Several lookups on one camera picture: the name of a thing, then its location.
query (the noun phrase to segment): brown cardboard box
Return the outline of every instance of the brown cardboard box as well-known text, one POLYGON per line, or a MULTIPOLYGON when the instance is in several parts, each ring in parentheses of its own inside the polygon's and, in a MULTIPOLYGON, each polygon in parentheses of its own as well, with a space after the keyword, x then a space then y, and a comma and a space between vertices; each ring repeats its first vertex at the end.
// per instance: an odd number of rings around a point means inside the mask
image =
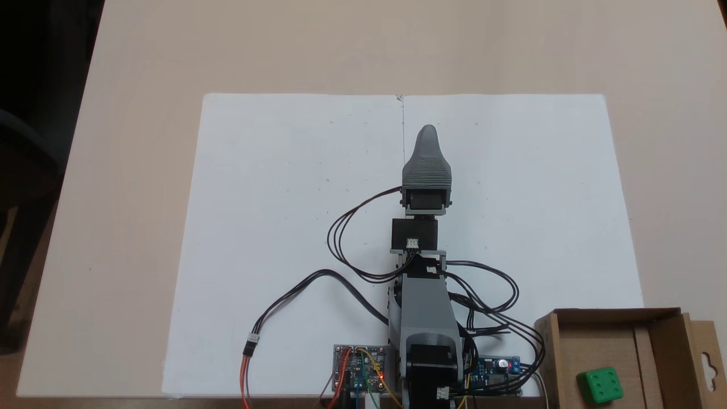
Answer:
POLYGON ((552 409, 588 408, 576 375, 612 366, 624 397, 608 409, 727 408, 714 323, 670 309, 556 309, 538 319, 547 353, 541 374, 552 409), (716 370, 713 391, 702 366, 716 370))

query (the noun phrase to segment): yellow wire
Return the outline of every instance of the yellow wire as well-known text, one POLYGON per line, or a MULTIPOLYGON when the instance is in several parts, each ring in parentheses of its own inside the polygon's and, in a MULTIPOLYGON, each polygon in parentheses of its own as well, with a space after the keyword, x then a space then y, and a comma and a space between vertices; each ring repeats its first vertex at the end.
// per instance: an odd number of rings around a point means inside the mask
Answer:
POLYGON ((384 382, 384 376, 381 374, 381 371, 379 370, 379 364, 376 363, 376 360, 374 360, 374 357, 365 349, 359 348, 358 351, 363 352, 366 355, 369 355, 369 359, 371 360, 371 363, 374 366, 374 370, 376 371, 376 374, 379 376, 379 380, 384 385, 384 388, 386 389, 386 392, 389 392, 389 395, 391 396, 391 399, 396 402, 396 405, 398 405, 400 408, 403 408, 402 404, 396 399, 396 396, 394 396, 394 392, 389 389, 389 386, 384 382))
MULTIPOLYGON (((470 387, 470 377, 472 376, 471 373, 467 374, 467 379, 465 379, 465 389, 468 389, 470 387)), ((459 403, 459 406, 457 406, 457 409, 462 409, 462 406, 465 405, 465 402, 467 402, 467 397, 462 397, 462 401, 459 403)))

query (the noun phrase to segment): table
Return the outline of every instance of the table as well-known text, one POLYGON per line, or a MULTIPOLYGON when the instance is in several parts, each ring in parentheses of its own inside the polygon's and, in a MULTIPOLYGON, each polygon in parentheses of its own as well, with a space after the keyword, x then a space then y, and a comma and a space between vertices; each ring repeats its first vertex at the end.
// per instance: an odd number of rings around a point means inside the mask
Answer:
POLYGON ((202 96, 604 93, 647 306, 727 346, 715 0, 105 4, 18 386, 161 396, 202 96))

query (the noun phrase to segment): red wire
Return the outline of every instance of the red wire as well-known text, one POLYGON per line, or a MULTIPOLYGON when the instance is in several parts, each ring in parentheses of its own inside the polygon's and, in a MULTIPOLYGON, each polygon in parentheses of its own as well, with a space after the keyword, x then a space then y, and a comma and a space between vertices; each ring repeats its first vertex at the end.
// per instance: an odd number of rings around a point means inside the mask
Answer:
POLYGON ((336 388, 336 392, 333 394, 333 399, 331 400, 331 403, 328 405, 328 409, 333 409, 334 405, 336 405, 336 399, 338 399, 338 394, 341 393, 341 388, 343 387, 343 371, 346 368, 346 364, 348 364, 348 357, 351 355, 351 350, 346 350, 346 355, 343 356, 343 360, 341 362, 341 368, 338 371, 338 387, 336 388))
POLYGON ((242 395, 242 405, 245 409, 250 409, 245 399, 245 372, 247 371, 247 362, 249 361, 248 356, 242 357, 242 363, 240 364, 240 394, 242 395))

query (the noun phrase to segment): gray robotic arm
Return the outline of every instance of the gray robotic arm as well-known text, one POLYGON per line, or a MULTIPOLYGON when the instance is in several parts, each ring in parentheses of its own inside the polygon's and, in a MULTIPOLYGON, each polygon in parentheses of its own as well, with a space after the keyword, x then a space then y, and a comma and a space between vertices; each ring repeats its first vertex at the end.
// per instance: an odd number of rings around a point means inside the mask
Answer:
POLYGON ((432 125, 417 136, 402 172, 401 192, 412 217, 392 224, 392 253, 406 267, 389 290, 389 333, 400 357, 403 406, 454 409, 449 389, 462 384, 462 340, 441 274, 446 253, 437 249, 435 219, 451 204, 451 170, 432 125))

